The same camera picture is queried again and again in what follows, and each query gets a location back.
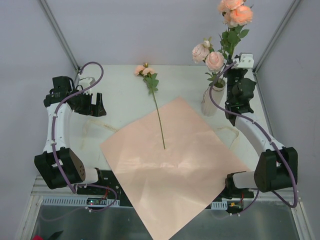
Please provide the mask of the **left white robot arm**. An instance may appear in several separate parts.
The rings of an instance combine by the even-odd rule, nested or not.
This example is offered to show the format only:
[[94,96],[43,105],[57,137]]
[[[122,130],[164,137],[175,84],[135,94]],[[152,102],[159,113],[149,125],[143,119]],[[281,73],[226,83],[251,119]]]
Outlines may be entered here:
[[107,113],[102,94],[93,94],[89,87],[95,83],[93,77],[85,77],[78,85],[67,76],[52,79],[53,88],[43,103],[48,114],[46,143],[42,154],[34,157],[34,164],[47,186],[53,190],[74,184],[88,184],[94,194],[105,191],[103,174],[97,167],[86,167],[70,148],[70,119],[73,113],[84,116],[103,117]]

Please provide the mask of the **pink wrapping paper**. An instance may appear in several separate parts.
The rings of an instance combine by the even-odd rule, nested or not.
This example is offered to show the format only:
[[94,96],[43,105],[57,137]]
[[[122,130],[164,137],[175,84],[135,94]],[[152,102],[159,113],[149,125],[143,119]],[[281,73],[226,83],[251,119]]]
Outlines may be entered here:
[[181,97],[128,124],[100,149],[154,240],[168,240],[248,167]]

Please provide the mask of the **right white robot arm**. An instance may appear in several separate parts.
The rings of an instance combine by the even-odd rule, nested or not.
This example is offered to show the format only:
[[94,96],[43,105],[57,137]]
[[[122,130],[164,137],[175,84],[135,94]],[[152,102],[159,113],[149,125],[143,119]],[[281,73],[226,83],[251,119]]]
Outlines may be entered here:
[[227,175],[225,192],[237,197],[243,189],[257,189],[263,193],[291,188],[298,182],[298,153],[285,147],[259,124],[250,100],[256,82],[245,77],[246,69],[230,69],[227,79],[225,116],[251,143],[259,159],[255,170]]

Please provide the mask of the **cream printed ribbon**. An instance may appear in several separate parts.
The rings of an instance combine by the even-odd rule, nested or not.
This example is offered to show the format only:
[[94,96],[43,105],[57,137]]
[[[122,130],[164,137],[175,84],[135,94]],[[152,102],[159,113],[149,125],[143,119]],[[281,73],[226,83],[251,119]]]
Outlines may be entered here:
[[[88,135],[90,125],[96,125],[96,126],[101,127],[103,129],[107,129],[113,133],[116,133],[119,131],[118,128],[115,128],[115,127],[113,127],[105,122],[102,122],[100,120],[95,120],[95,119],[91,118],[91,119],[87,120],[82,127],[82,141],[81,141],[81,145],[80,145],[81,150],[83,150],[85,147],[85,141],[86,141],[86,138]],[[213,131],[220,139],[222,139],[223,136],[226,136],[225,134],[220,134],[219,132],[221,132],[221,131],[228,131],[228,132],[233,133],[235,135],[235,137],[232,139],[232,142],[227,145],[227,147],[229,149],[232,147],[233,143],[239,138],[239,135],[240,135],[240,132],[238,130],[235,130],[234,128],[232,128],[230,126],[218,127],[218,128],[213,129]]]

